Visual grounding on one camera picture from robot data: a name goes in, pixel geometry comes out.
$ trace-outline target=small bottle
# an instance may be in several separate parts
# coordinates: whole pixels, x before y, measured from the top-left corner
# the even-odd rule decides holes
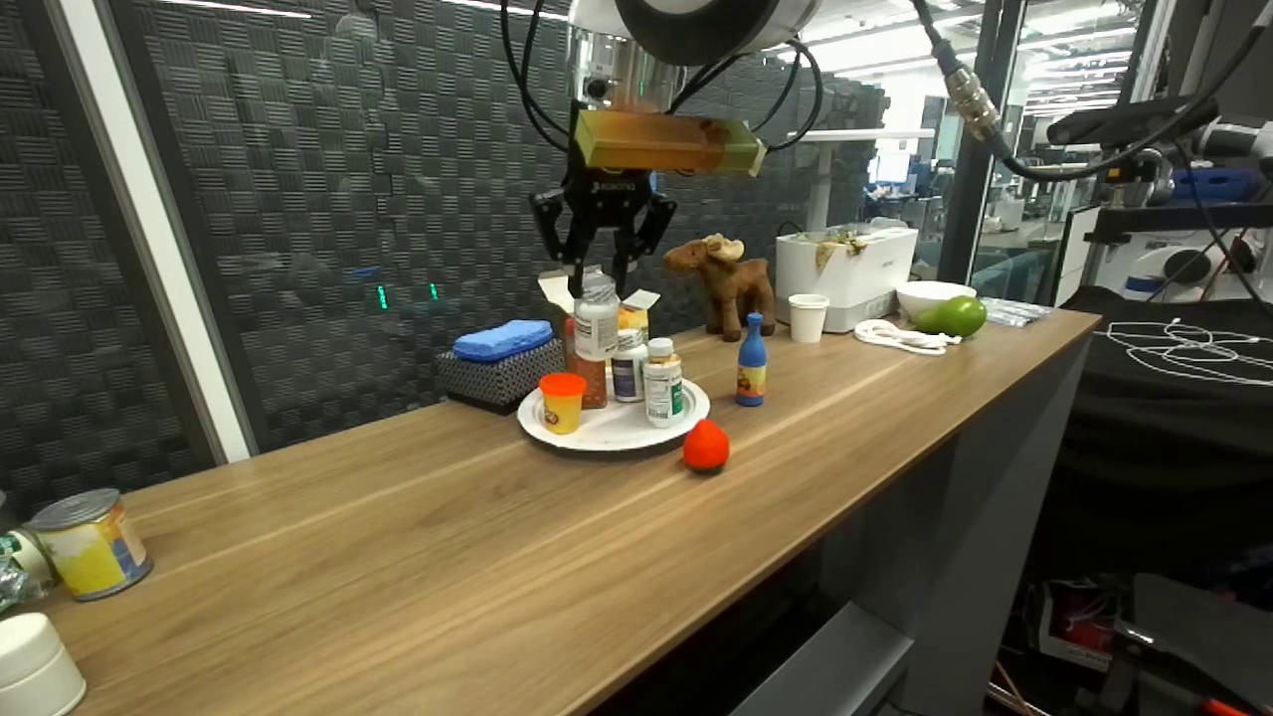
[[[615,329],[613,353],[610,353],[610,398],[613,403],[642,403],[643,386],[643,348],[638,329]]]
[[[603,361],[613,352],[615,295],[599,268],[583,268],[583,295],[574,308],[574,374],[583,377],[583,409],[603,405]]]
[[[747,316],[747,333],[739,348],[739,386],[737,386],[737,403],[739,405],[762,405],[762,374],[766,374],[766,353],[762,353],[762,316]]]
[[[680,386],[680,357],[671,337],[652,337],[643,357],[643,417],[652,427],[671,427],[684,417],[684,386]]]

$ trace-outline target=small figurine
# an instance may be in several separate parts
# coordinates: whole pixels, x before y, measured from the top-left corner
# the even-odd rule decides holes
[[[705,289],[711,303],[709,329],[721,333],[723,344],[737,344],[745,333],[745,316],[751,312],[762,316],[762,333],[770,333],[776,327],[766,262],[745,260],[745,250],[747,248],[739,239],[723,239],[723,234],[705,234],[666,250],[666,262],[671,270],[698,270],[705,277]]]

